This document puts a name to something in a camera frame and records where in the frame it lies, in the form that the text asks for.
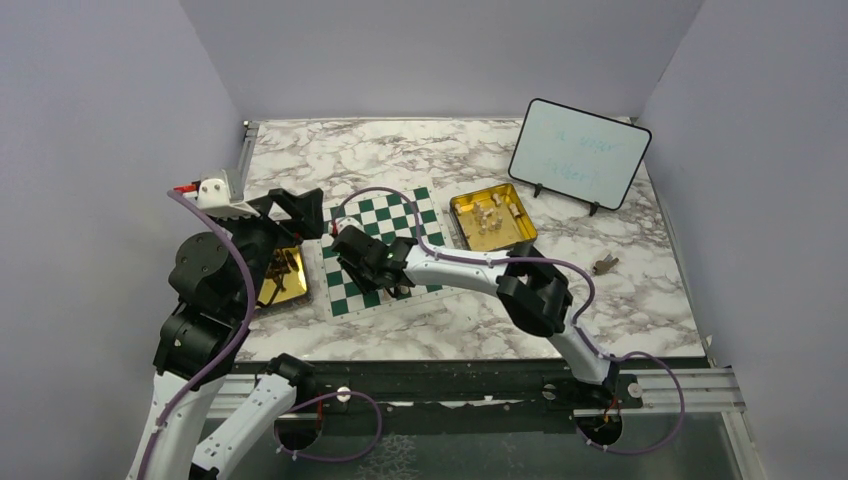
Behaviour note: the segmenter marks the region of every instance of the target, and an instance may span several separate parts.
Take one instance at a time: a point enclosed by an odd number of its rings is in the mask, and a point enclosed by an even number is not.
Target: green and white chessboard
[[[421,233],[433,245],[453,247],[450,235],[445,227],[441,209],[434,204],[430,197],[432,186],[416,186],[401,190],[404,195],[413,199],[421,212]],[[325,231],[330,231],[330,219],[335,213],[338,203],[324,206]],[[392,243],[396,237],[415,237],[415,219],[412,209],[404,205],[403,200],[394,194],[371,192],[363,194],[344,207],[338,218],[353,217],[363,226],[365,233],[386,244]],[[395,299],[385,291],[371,292],[363,295],[353,280],[342,271],[337,254],[330,247],[333,238],[324,235],[321,238],[321,256],[323,266],[322,282],[328,292],[326,313],[328,318],[344,320],[346,318],[364,318],[383,311],[416,305],[425,301],[456,294],[450,287],[440,285],[416,286],[410,288],[408,294]]]

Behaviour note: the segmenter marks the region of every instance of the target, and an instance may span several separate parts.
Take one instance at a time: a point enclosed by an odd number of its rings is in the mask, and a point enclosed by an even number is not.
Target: wall
[[[250,119],[641,113],[702,0],[181,0]]]
[[[848,4],[707,0],[645,109],[698,325],[772,479],[845,478]]]
[[[241,120],[175,1],[0,7],[0,478],[123,478],[201,225],[165,197]]]

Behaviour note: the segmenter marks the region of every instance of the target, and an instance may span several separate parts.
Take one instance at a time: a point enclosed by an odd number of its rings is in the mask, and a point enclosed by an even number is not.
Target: whiteboard stand
[[[621,208],[650,142],[647,129],[537,98],[508,173],[532,184],[533,198],[550,190],[586,202],[591,217]]]

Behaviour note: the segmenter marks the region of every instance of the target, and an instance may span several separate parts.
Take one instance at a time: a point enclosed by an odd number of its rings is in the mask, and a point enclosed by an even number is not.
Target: purple cable
[[[283,446],[282,443],[280,443],[280,438],[279,438],[279,435],[276,435],[277,430],[275,428],[274,429],[274,433],[275,433],[274,438],[277,439],[277,445],[280,447],[280,450],[277,453],[286,452],[287,454],[292,455],[295,458],[305,458],[307,460],[315,460],[316,462],[324,462],[324,463],[350,462],[351,460],[356,460],[357,458],[364,457],[365,455],[368,455],[369,453],[371,453],[371,450],[374,450],[374,447],[377,446],[377,442],[380,441],[380,436],[383,434],[383,414],[380,412],[380,406],[377,405],[377,401],[374,400],[373,398],[369,397],[368,395],[365,395],[362,392],[331,392],[331,393],[327,393],[327,394],[315,397],[311,400],[307,400],[307,401],[305,401],[301,404],[295,405],[292,408],[290,408],[288,411],[286,411],[286,413],[296,412],[296,411],[298,411],[302,408],[308,407],[308,406],[310,406],[314,403],[323,402],[324,400],[326,400],[328,398],[338,397],[338,396],[341,396],[341,395],[350,395],[352,397],[363,398],[363,399],[367,400],[368,403],[370,403],[371,406],[374,407],[374,411],[377,412],[377,433],[374,435],[374,438],[371,439],[371,443],[369,443],[368,446],[365,447],[365,449],[363,449],[359,453],[354,453],[354,454],[348,455],[346,457],[320,457],[320,456],[317,456],[317,455],[310,455],[308,453],[294,452],[292,450],[287,449],[286,447]]]
[[[226,249],[230,252],[230,255],[233,256],[233,260],[236,261],[236,265],[238,265],[239,272],[241,272],[242,278],[244,279],[244,286],[247,289],[247,311],[244,314],[244,320],[242,320],[241,325],[239,326],[238,331],[236,331],[235,336],[230,342],[221,350],[215,358],[212,359],[205,367],[203,367],[199,372],[197,372],[191,379],[186,382],[183,387],[177,391],[168,403],[165,404],[165,408],[162,409],[162,413],[156,418],[155,425],[162,428],[165,425],[165,422],[168,420],[168,416],[174,410],[180,400],[189,392],[197,382],[200,381],[201,378],[205,377],[212,371],[215,367],[221,363],[227,355],[231,354],[233,350],[236,348],[236,345],[241,343],[241,340],[247,335],[250,327],[250,321],[253,319],[253,311],[254,305],[256,305],[256,290],[253,288],[252,277],[250,276],[250,270],[247,268],[247,264],[244,262],[244,258],[242,258],[241,253],[239,253],[238,248],[232,242],[232,240],[227,237],[224,229],[218,226],[208,215],[203,213],[196,205],[186,200],[183,197],[183,194],[176,190],[168,190],[168,196],[172,199],[176,200],[177,203],[187,208],[191,213],[194,214],[197,218],[200,219],[201,222],[204,223],[212,233],[218,237],[218,240],[221,241],[221,244],[226,247]],[[141,462],[138,465],[138,480],[144,480],[144,475],[147,473],[147,466],[150,463],[150,458],[153,456],[153,450],[156,448],[156,441],[159,438],[159,431],[153,431],[150,433],[150,437],[147,440],[147,446],[144,448],[144,454],[141,457]]]
[[[362,190],[358,190],[358,191],[350,194],[333,211],[333,218],[332,218],[333,230],[336,229],[336,219],[338,218],[339,212],[341,212],[343,210],[343,207],[347,204],[347,202],[349,202],[352,198],[359,196],[363,193],[376,192],[376,191],[388,192],[388,193],[393,194],[393,195],[398,195],[401,199],[403,199],[403,201],[405,201],[409,205],[410,209],[412,210],[413,218],[415,220],[415,240],[418,241],[418,246],[421,247],[421,250],[424,250],[424,252],[427,253],[428,255],[436,257],[437,256],[436,251],[433,250],[427,244],[427,242],[424,242],[421,239],[421,220],[419,219],[420,212],[418,211],[418,205],[415,202],[413,202],[412,200],[410,200],[409,197],[407,197],[403,193],[401,193],[401,192],[399,192],[399,191],[397,191],[393,188],[367,187],[367,188],[363,188]],[[475,258],[465,258],[465,257],[457,256],[457,255],[450,255],[450,254],[444,254],[444,253],[438,254],[438,258],[444,258],[445,260],[451,260],[451,261],[454,261],[454,262],[466,263],[466,264],[470,264],[470,265],[489,265],[490,264],[486,260],[479,260],[479,259],[475,259]],[[615,449],[615,448],[609,448],[608,447],[604,451],[606,451],[608,453],[618,454],[618,455],[641,455],[641,454],[650,453],[650,452],[653,452],[655,450],[658,450],[659,448],[662,448],[668,442],[673,440],[674,437],[676,437],[677,434],[680,432],[680,429],[683,427],[683,417],[686,414],[686,402],[683,399],[683,388],[680,386],[680,381],[678,381],[677,376],[674,374],[674,372],[671,371],[671,368],[669,368],[669,366],[666,365],[665,362],[663,362],[659,358],[657,358],[657,357],[655,357],[655,356],[653,356],[649,353],[645,353],[645,352],[630,352],[630,353],[628,353],[628,354],[626,354],[622,357],[613,357],[613,356],[607,355],[606,353],[599,351],[595,347],[595,345],[592,343],[592,341],[589,340],[589,337],[586,335],[586,333],[583,332],[583,329],[580,328],[580,326],[577,325],[577,319],[580,317],[581,314],[583,314],[583,312],[586,311],[586,309],[589,308],[589,305],[591,305],[592,302],[595,300],[595,282],[592,281],[592,277],[590,277],[589,274],[586,273],[585,270],[578,267],[577,265],[574,265],[573,263],[566,262],[565,260],[559,260],[559,259],[556,259],[556,258],[507,257],[507,258],[499,258],[499,259],[491,260],[491,265],[502,265],[502,264],[505,264],[505,263],[543,263],[543,264],[549,264],[549,265],[559,265],[561,267],[565,267],[569,270],[572,270],[573,272],[575,272],[578,275],[580,275],[581,277],[583,277],[583,279],[586,280],[586,283],[589,285],[589,296],[586,298],[586,302],[580,308],[577,309],[577,311],[574,313],[574,317],[571,320],[571,324],[574,326],[574,329],[577,331],[578,335],[580,335],[580,338],[581,338],[581,340],[583,340],[583,343],[586,344],[586,346],[589,348],[589,350],[593,354],[601,355],[605,360],[609,360],[611,362],[621,363],[621,362],[623,362],[623,361],[625,361],[625,360],[627,360],[627,359],[629,359],[630,357],[633,357],[633,356],[645,357],[645,358],[653,361],[654,363],[656,363],[657,365],[659,365],[663,369],[665,369],[665,371],[668,372],[668,375],[671,377],[672,381],[674,382],[674,385],[677,387],[677,395],[680,397],[680,414],[677,417],[677,423],[675,423],[674,428],[671,430],[671,432],[669,432],[669,434],[665,438],[663,438],[662,440],[660,440],[659,442],[657,442],[656,444],[654,444],[650,447],[639,449],[639,450],[618,450],[618,449]],[[598,448],[598,449],[601,449],[601,450],[604,449],[601,445],[598,445],[597,443],[592,442],[588,438],[587,438],[587,442],[588,442],[589,445],[592,445],[595,448]]]

